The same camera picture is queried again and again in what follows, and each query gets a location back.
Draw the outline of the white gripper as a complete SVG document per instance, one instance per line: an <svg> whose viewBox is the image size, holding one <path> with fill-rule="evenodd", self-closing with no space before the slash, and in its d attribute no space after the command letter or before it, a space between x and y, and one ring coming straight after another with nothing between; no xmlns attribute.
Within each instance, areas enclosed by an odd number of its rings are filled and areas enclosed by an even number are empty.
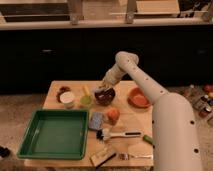
<svg viewBox="0 0 213 171"><path fill-rule="evenodd" d="M118 73L109 70L106 72L102 80L102 86L105 88L111 88L114 87L116 84L118 84L120 80L121 78Z"/></svg>

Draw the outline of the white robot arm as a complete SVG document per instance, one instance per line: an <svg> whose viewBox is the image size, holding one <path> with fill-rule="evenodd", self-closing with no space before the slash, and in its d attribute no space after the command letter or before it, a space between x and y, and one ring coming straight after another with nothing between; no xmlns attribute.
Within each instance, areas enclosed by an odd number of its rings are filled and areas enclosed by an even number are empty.
<svg viewBox="0 0 213 171"><path fill-rule="evenodd" d="M128 74L153 105L153 171L203 171L190 102L165 89L140 69L138 63L136 54L118 52L115 64L103 78L103 85L113 87Z"/></svg>

